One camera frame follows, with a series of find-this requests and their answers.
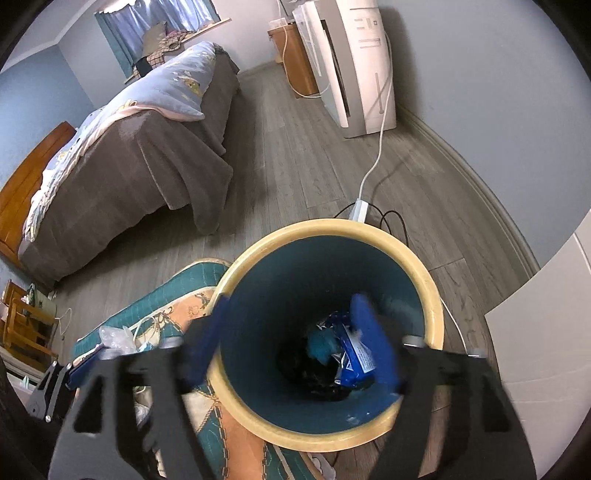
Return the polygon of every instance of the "windowsill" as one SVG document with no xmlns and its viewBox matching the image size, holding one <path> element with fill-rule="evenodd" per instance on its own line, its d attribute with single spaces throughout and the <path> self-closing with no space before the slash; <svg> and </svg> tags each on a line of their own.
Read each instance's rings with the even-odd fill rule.
<svg viewBox="0 0 591 480">
<path fill-rule="evenodd" d="M 185 43 L 186 43 L 186 42 L 188 42 L 189 40 L 192 40 L 192 39 L 194 39 L 194 38 L 198 37 L 199 35 L 201 35 L 201 34 L 203 34 L 203 33 L 205 33 L 205 32 L 209 32 L 210 30 L 213 30 L 214 28 L 216 28 L 216 27 L 219 27 L 220 25 L 223 25 L 224 23 L 228 23 L 228 22 L 231 22 L 231 21 L 232 21 L 232 19 L 231 19 L 231 18 L 224 18 L 223 20 L 220 20 L 219 22 L 215 22 L 215 23 L 209 24 L 207 27 L 205 27 L 205 28 L 202 28 L 202 29 L 201 29 L 201 30 L 199 30 L 198 32 L 194 32 L 194 33 L 191 33 L 190 35 L 187 35 L 187 36 L 186 36 L 186 37 L 185 37 L 185 38 L 182 40 L 182 42 L 181 42 L 181 43 L 182 43 L 182 45 L 184 46 L 184 45 L 185 45 Z M 181 53 L 182 51 L 184 51 L 184 48 L 180 48 L 180 49 L 179 49 L 179 53 Z M 129 83 L 131 82 L 131 80 L 133 80 L 133 79 L 134 79 L 134 76 L 132 75 L 132 76 L 128 77 L 128 78 L 125 80 L 125 82 L 124 82 L 124 83 L 127 85 L 127 84 L 129 84 Z"/>
<path fill-rule="evenodd" d="M 202 33 L 209 32 L 210 30 L 213 30 L 214 28 L 219 27 L 220 25 L 223 25 L 224 23 L 231 22 L 231 21 L 232 21 L 231 18 L 224 18 L 223 20 L 220 20 L 219 22 L 209 24 L 207 27 L 202 28 L 198 32 L 191 33 L 190 35 L 187 35 L 183 39 L 182 43 L 184 44 L 184 43 L 188 42 L 189 40 L 191 40 L 192 38 L 198 37 Z"/>
</svg>

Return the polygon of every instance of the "white cable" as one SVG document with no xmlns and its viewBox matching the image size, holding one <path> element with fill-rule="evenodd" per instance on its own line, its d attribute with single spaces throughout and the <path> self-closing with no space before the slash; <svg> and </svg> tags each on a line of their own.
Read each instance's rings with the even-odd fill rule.
<svg viewBox="0 0 591 480">
<path fill-rule="evenodd" d="M 279 7 L 279 18 L 281 18 L 281 16 L 282 16 L 282 12 L 281 12 L 281 3 L 280 3 L 280 1 L 279 1 L 279 0 L 277 0 L 277 6 Z M 324 90 L 322 90 L 322 91 L 321 91 L 321 92 L 320 92 L 318 95 L 304 95 L 304 94 L 302 94 L 302 93 L 298 92 L 298 91 L 297 91 L 297 90 L 294 88 L 294 86 L 291 84 L 291 81 L 290 81 L 290 76 L 287 74 L 287 68 L 286 68 L 286 66 L 285 66 L 285 51 L 287 50 L 287 29 L 286 29 L 285 25 L 282 25 L 282 27 L 283 27 L 283 34 L 285 35 L 285 43 L 283 44 L 283 53 L 282 53 L 282 55 L 281 55 L 281 62 L 282 62 L 282 64 L 283 64 L 283 70 L 285 71 L 285 77 L 287 78 L 287 83 L 289 83 L 289 84 L 290 84 L 290 87 L 291 87 L 291 89 L 292 89 L 292 90 L 293 90 L 295 93 L 297 93 L 299 96 L 301 96 L 301 97 L 303 97 L 303 98 L 321 98 L 321 97 L 322 97 L 322 94 L 323 94 L 323 93 L 324 93 L 326 90 L 328 90 L 328 89 L 330 88 L 330 82 L 329 82 L 329 84 L 326 86 L 326 88 L 325 88 Z"/>
<path fill-rule="evenodd" d="M 457 332 L 460 334 L 460 338 L 462 340 L 462 345 L 464 346 L 464 350 L 466 351 L 466 353 L 468 353 L 468 347 L 466 346 L 466 342 L 464 341 L 464 336 L 462 335 L 462 331 L 460 330 L 460 326 L 457 324 L 456 319 L 453 317 L 450 309 L 448 308 L 446 303 L 443 301 L 443 298 L 439 297 L 439 299 L 441 300 L 441 303 L 443 303 L 443 306 L 447 310 L 447 314 L 452 318 L 453 324 L 456 326 Z"/>
<path fill-rule="evenodd" d="M 386 114 L 388 113 L 388 104 L 390 102 L 390 93 L 392 93 L 392 82 L 394 79 L 394 68 L 392 66 L 392 45 L 390 45 L 390 39 L 388 38 L 388 34 L 384 31 L 384 35 L 386 36 L 386 43 L 388 44 L 388 58 L 390 60 L 390 83 L 388 85 L 388 94 L 386 95 L 386 107 L 384 107 L 384 116 L 382 117 L 382 126 L 379 129 L 379 149 L 378 149 L 378 157 L 375 159 L 374 165 L 368 170 L 361 180 L 361 185 L 359 186 L 359 195 L 357 196 L 358 200 L 361 200 L 361 195 L 363 193 L 363 185 L 365 184 L 365 180 L 371 175 L 371 173 L 375 170 L 375 167 L 378 166 L 379 159 L 382 156 L 382 142 L 384 140 L 384 125 L 386 124 Z"/>
<path fill-rule="evenodd" d="M 70 321 L 68 322 L 68 325 L 66 325 L 66 328 L 61 329 L 61 320 L 63 317 L 66 316 L 66 314 L 70 312 Z M 72 309 L 70 307 L 68 307 L 68 309 L 64 312 L 64 315 L 62 315 L 61 317 L 56 317 L 57 320 L 57 328 L 60 331 L 60 337 L 63 337 L 66 334 L 66 330 L 68 329 L 68 327 L 70 326 L 70 324 L 72 323 Z"/>
<path fill-rule="evenodd" d="M 150 335 L 150 338 L 148 338 L 147 340 L 144 340 L 144 343 L 149 342 L 152 337 L 154 336 L 154 334 L 156 333 L 156 330 L 160 331 L 160 324 L 156 321 L 156 319 L 154 318 L 154 316 L 149 315 L 146 318 L 144 318 L 139 325 L 136 327 L 135 332 L 134 332 L 134 343 L 136 338 L 138 337 L 138 333 L 139 333 L 139 329 L 141 328 L 141 326 L 147 322 L 148 320 L 152 320 L 152 322 L 154 322 L 154 330 L 152 331 L 152 335 Z"/>
</svg>

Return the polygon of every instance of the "ceiling molding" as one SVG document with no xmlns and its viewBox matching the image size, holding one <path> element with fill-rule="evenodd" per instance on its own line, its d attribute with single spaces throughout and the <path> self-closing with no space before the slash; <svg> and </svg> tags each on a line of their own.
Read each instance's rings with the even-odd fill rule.
<svg viewBox="0 0 591 480">
<path fill-rule="evenodd" d="M 93 4 L 97 3 L 98 0 L 88 0 L 80 9 L 74 14 L 74 16 L 70 19 L 70 21 L 61 29 L 61 31 L 57 34 L 57 36 L 48 42 L 41 43 L 33 48 L 30 48 L 26 52 L 20 54 L 19 56 L 14 57 L 13 59 L 8 59 L 8 61 L 4 64 L 4 68 L 0 73 L 4 73 L 10 67 L 15 66 L 20 61 L 34 55 L 35 53 L 39 53 L 47 48 L 53 47 L 57 45 L 60 40 L 68 33 L 68 30 L 72 28 L 72 26 L 78 21 L 78 19 L 86 13 L 86 11 L 92 7 Z"/>
</svg>

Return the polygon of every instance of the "blue wall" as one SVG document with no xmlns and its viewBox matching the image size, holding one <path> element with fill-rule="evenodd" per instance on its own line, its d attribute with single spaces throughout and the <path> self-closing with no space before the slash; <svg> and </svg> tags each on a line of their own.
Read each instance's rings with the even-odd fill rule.
<svg viewBox="0 0 591 480">
<path fill-rule="evenodd" d="M 0 188 L 58 124 L 78 127 L 94 109 L 57 46 L 1 73 Z M 29 282 L 0 258 L 0 292 L 9 278 Z"/>
<path fill-rule="evenodd" d="M 573 50 L 531 0 L 378 5 L 396 102 L 466 159 L 543 266 L 591 207 L 591 82 Z"/>
</svg>

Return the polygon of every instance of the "power strip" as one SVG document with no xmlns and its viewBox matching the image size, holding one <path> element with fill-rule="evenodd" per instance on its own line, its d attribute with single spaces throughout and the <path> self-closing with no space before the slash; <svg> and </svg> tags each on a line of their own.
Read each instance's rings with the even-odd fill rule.
<svg viewBox="0 0 591 480">
<path fill-rule="evenodd" d="M 366 202 L 365 200 L 357 199 L 355 201 L 355 206 L 349 214 L 349 220 L 353 220 L 354 222 L 365 223 L 365 218 L 368 215 L 368 207 L 368 202 Z"/>
</svg>

